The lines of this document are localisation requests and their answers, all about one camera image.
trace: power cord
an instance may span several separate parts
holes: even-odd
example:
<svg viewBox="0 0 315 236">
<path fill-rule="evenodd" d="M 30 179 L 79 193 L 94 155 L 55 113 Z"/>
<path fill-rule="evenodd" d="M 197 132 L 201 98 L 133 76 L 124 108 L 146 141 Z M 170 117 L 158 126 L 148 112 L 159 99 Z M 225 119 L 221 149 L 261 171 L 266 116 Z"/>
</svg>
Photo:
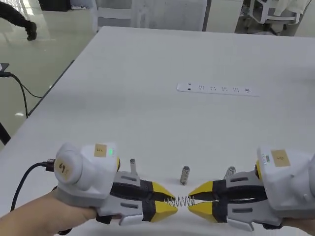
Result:
<svg viewBox="0 0 315 236">
<path fill-rule="evenodd" d="M 49 171 L 49 172 L 54 172 L 54 163 L 55 163 L 55 160 L 54 159 L 48 159 L 47 161 L 44 161 L 44 162 L 39 162 L 39 163 L 36 163 L 34 165 L 32 165 L 31 167 L 28 168 L 28 170 L 25 172 L 25 174 L 23 175 L 16 191 L 15 191 L 15 194 L 14 194 L 14 197 L 13 197 L 13 200 L 12 200 L 12 204 L 11 204 L 11 209 L 10 211 L 13 211 L 15 209 L 15 206 L 16 206 L 16 202 L 18 200 L 18 196 L 20 194 L 20 191 L 22 189 L 22 186 L 27 178 L 27 176 L 29 175 L 29 173 L 34 170 L 36 167 L 39 167 L 39 166 L 42 166 L 42 167 L 45 167 L 45 171 Z M 59 235 L 67 235 L 68 233 L 70 233 L 72 229 L 68 229 L 68 230 L 64 230 L 64 231 L 60 231 L 58 232 Z"/>
<path fill-rule="evenodd" d="M 28 111 L 28 105 L 27 105 L 27 101 L 26 101 L 26 96 L 25 96 L 24 89 L 25 89 L 27 92 L 29 92 L 30 95 L 32 95 L 33 97 L 37 97 L 37 98 L 42 98 L 42 97 L 36 96 L 36 95 L 32 94 L 31 91 L 21 83 L 21 81 L 19 80 L 19 78 L 18 78 L 16 75 L 14 75 L 14 74 L 12 74 L 12 73 L 10 73 L 10 72 L 0 71 L 0 77 L 3 77 L 3 78 L 5 78 L 5 77 L 12 77 L 13 79 L 16 80 L 16 82 L 19 83 L 19 85 L 20 85 L 20 87 L 21 87 L 21 90 L 22 90 L 22 94 L 23 94 L 23 100 L 24 100 L 24 106 L 25 106 L 25 116 L 26 116 L 26 118 L 28 118 L 28 117 L 29 117 L 29 111 Z"/>
</svg>

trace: metal pin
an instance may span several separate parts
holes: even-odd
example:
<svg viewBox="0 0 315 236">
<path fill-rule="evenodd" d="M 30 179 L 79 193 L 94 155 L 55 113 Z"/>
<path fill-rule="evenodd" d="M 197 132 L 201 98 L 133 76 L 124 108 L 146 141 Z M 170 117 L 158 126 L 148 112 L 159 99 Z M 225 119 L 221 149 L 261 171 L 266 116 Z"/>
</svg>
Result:
<svg viewBox="0 0 315 236">
<path fill-rule="evenodd" d="M 227 169 L 227 171 L 226 171 L 225 176 L 224 176 L 223 179 L 227 179 L 227 178 L 229 178 L 230 176 L 234 175 L 235 173 L 236 173 L 235 167 L 234 167 L 234 166 L 230 166 L 230 167 Z"/>
<path fill-rule="evenodd" d="M 181 185 L 186 185 L 188 181 L 188 176 L 189 176 L 190 168 L 188 166 L 184 166 L 181 174 L 181 178 L 179 182 Z"/>
<path fill-rule="evenodd" d="M 135 159 L 130 159 L 130 169 L 131 169 L 131 173 L 138 175 L 137 169 L 136 169 L 136 160 Z"/>
</svg>

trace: white power strip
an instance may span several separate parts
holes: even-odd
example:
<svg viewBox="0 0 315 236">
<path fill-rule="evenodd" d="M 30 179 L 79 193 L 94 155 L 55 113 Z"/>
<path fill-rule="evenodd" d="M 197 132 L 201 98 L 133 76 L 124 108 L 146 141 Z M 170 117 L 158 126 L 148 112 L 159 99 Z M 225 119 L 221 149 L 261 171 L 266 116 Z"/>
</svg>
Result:
<svg viewBox="0 0 315 236">
<path fill-rule="evenodd" d="M 250 87 L 214 86 L 196 82 L 178 83 L 177 91 L 259 97 L 257 91 L 252 90 Z"/>
</svg>

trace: tiled floor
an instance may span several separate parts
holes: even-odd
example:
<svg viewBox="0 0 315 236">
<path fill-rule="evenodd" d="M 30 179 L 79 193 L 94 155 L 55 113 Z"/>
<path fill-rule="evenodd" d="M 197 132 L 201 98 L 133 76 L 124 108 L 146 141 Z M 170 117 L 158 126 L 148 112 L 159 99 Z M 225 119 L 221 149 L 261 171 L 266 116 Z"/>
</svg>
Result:
<svg viewBox="0 0 315 236">
<path fill-rule="evenodd" d="M 7 71 L 17 75 L 34 94 L 43 95 L 93 38 L 90 12 L 43 12 L 38 0 L 1 1 L 12 4 L 27 19 L 35 21 L 38 38 L 28 42 L 23 28 L 0 19 L 0 62 L 10 63 Z M 31 110 L 38 99 L 27 94 L 27 101 Z M 13 79 L 0 78 L 0 122 L 13 135 L 24 120 L 19 85 Z"/>
</svg>

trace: compression spring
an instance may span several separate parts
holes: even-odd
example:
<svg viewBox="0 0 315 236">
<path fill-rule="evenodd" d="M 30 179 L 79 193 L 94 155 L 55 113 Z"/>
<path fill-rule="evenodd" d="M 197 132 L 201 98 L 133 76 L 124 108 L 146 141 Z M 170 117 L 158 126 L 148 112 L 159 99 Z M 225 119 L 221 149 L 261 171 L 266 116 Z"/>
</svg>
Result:
<svg viewBox="0 0 315 236">
<path fill-rule="evenodd" d="M 178 197 L 177 199 L 166 199 L 165 201 L 167 204 L 173 207 L 182 207 L 182 206 L 193 206 L 195 205 L 194 197 Z"/>
<path fill-rule="evenodd" d="M 182 174 L 179 182 L 181 185 L 186 185 L 188 181 L 188 176 L 189 176 L 190 168 L 188 166 L 184 166 L 182 169 Z"/>
<path fill-rule="evenodd" d="M 235 167 L 234 167 L 234 166 L 230 166 L 230 167 L 227 169 L 227 171 L 226 171 L 225 176 L 224 176 L 223 179 L 227 179 L 227 178 L 229 178 L 230 176 L 234 175 L 235 173 L 236 173 Z"/>
</svg>

